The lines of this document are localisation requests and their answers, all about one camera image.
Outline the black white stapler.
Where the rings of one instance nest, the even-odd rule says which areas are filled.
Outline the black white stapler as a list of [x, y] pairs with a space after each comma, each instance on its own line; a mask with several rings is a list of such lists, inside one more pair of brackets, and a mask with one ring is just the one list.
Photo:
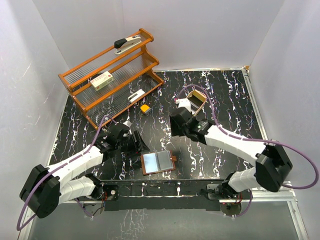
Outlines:
[[116, 40], [114, 42], [114, 53], [116, 55], [123, 54], [124, 52], [128, 51], [129, 49], [133, 48], [134, 46], [140, 44], [141, 36], [140, 35], [133, 35], [127, 38], [122, 38], [119, 40]]

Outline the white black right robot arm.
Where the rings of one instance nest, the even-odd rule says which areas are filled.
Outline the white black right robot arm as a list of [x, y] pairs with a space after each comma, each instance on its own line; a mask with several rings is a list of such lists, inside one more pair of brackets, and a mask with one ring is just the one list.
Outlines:
[[250, 169], [230, 173], [211, 191], [212, 194], [233, 199], [244, 190], [258, 187], [275, 193], [293, 168], [282, 146], [233, 135], [213, 120], [197, 120], [185, 107], [175, 109], [169, 119], [172, 136], [186, 136], [194, 142], [225, 150], [251, 164]]

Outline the cream oval card tray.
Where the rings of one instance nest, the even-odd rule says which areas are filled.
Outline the cream oval card tray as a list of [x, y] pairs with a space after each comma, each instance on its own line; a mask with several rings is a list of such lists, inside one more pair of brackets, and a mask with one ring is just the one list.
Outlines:
[[190, 109], [193, 116], [196, 116], [201, 111], [207, 101], [207, 97], [196, 89], [187, 95], [187, 99], [190, 102]]

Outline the small white black device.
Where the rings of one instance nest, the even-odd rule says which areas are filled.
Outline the small white black device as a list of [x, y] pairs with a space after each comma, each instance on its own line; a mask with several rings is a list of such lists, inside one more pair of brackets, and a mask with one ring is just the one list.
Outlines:
[[130, 95], [127, 100], [130, 103], [133, 103], [134, 101], [136, 101], [137, 99], [139, 99], [141, 96], [143, 96], [145, 94], [145, 92], [142, 89], [139, 89], [138, 91], [136, 91], [135, 93], [133, 93], [132, 95]]

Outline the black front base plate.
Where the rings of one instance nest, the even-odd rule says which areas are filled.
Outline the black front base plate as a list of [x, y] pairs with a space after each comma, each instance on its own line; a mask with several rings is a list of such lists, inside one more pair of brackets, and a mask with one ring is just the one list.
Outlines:
[[105, 211], [121, 210], [221, 210], [220, 199], [206, 190], [221, 182], [213, 179], [105, 180]]

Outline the white staples box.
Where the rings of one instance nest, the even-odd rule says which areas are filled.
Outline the white staples box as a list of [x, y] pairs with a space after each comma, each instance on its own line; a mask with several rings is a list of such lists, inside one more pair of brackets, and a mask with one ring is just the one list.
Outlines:
[[113, 75], [109, 71], [105, 71], [103, 73], [100, 73], [95, 78], [91, 79], [90, 84], [94, 87], [94, 90], [97, 92], [113, 81]]

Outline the brown leather card holder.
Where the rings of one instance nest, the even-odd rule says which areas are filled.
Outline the brown leather card holder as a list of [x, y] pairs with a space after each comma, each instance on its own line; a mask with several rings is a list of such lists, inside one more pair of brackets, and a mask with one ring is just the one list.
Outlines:
[[143, 154], [140, 157], [143, 175], [151, 175], [176, 169], [177, 157], [170, 150]]

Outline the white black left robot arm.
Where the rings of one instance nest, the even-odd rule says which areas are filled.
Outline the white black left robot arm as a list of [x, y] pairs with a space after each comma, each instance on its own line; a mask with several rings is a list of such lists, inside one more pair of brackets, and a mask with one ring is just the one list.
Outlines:
[[131, 158], [147, 151], [149, 148], [137, 130], [131, 130], [127, 123], [117, 123], [109, 132], [95, 136], [92, 144], [75, 155], [47, 167], [35, 166], [19, 197], [40, 219], [50, 215], [58, 205], [79, 197], [100, 200], [102, 181], [92, 173], [79, 175], [117, 152]]

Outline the orange wooden shelf rack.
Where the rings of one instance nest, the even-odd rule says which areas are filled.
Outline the orange wooden shelf rack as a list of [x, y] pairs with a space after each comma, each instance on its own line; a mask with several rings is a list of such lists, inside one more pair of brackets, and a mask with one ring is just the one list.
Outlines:
[[97, 129], [163, 85], [153, 68], [159, 60], [147, 49], [153, 35], [140, 28], [70, 70], [58, 74], [86, 120]]

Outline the yellow grey eraser block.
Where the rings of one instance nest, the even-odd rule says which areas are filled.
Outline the yellow grey eraser block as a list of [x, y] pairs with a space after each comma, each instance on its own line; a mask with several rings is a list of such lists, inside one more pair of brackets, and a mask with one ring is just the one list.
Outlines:
[[140, 110], [142, 111], [143, 114], [147, 115], [151, 111], [151, 108], [147, 104], [143, 104], [140, 107]]

